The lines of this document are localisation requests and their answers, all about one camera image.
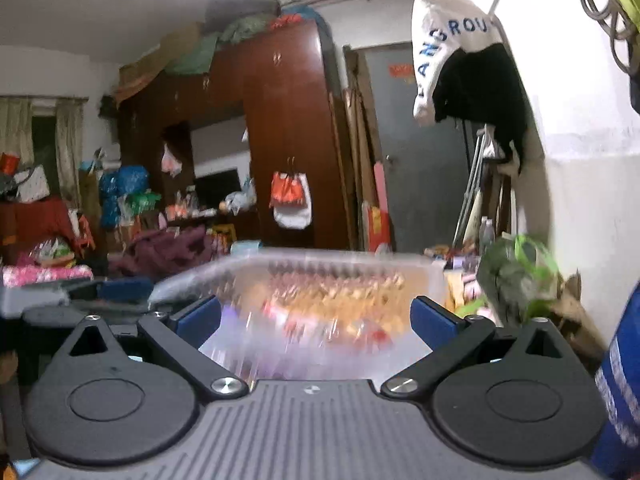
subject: plastic bottle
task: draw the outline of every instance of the plastic bottle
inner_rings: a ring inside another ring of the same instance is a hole
[[[483,256],[486,250],[495,242],[494,221],[482,217],[480,224],[480,256]]]

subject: curtain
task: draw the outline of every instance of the curtain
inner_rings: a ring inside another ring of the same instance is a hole
[[[0,152],[20,156],[23,164],[33,164],[30,99],[0,98]]]
[[[56,161],[60,195],[80,207],[78,168],[82,157],[83,103],[59,99],[56,105]]]

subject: hanging sweatshirt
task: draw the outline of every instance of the hanging sweatshirt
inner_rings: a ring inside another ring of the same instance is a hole
[[[489,16],[470,0],[416,0],[412,38],[417,121],[492,124],[507,158],[513,146],[522,160],[527,118],[520,78]]]

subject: gray ribbed plate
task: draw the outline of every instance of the gray ribbed plate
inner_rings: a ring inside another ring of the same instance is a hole
[[[368,381],[261,381],[249,396],[207,406],[173,449],[128,468],[42,463],[33,480],[554,480],[596,479],[586,465],[520,473],[458,455],[420,409],[377,396]]]

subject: orange bag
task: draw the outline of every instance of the orange bag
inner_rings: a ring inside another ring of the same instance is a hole
[[[295,174],[277,171],[273,174],[269,207],[280,205],[306,207],[305,190]]]

